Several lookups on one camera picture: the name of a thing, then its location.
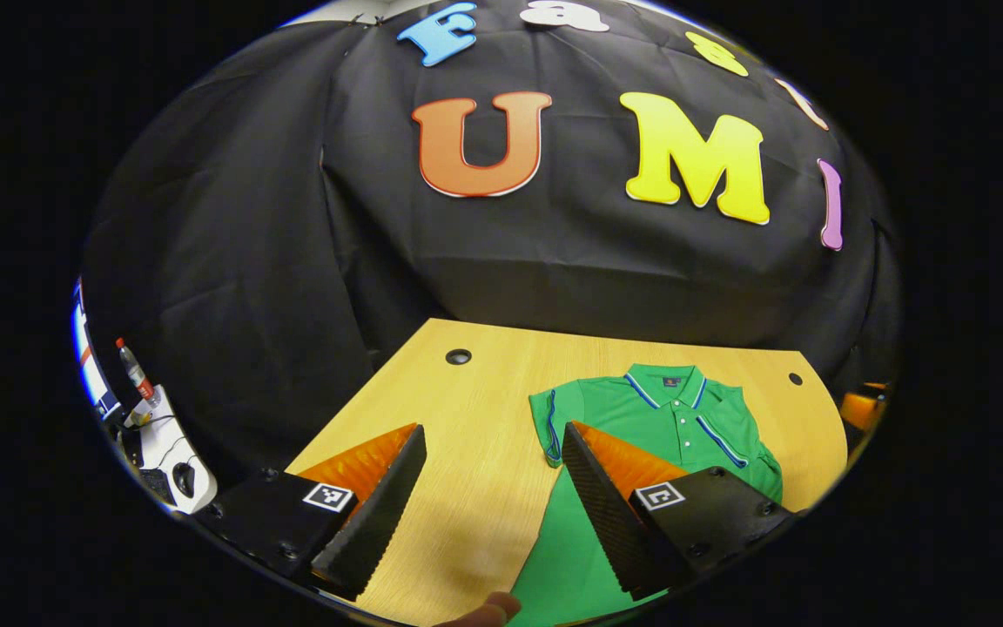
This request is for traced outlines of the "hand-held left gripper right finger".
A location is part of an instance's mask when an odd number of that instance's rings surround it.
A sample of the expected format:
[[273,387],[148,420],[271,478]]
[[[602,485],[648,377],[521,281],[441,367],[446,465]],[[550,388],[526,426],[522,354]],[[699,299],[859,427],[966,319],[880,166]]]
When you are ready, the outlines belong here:
[[724,467],[686,472],[579,421],[562,459],[633,599],[692,586],[803,519]]

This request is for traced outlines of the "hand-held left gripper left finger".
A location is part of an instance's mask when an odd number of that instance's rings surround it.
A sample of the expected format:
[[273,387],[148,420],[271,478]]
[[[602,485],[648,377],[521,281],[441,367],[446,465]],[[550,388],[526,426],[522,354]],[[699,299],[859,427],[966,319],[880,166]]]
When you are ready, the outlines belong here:
[[428,456],[409,423],[292,474],[260,469],[194,519],[273,574],[354,602],[393,540]]

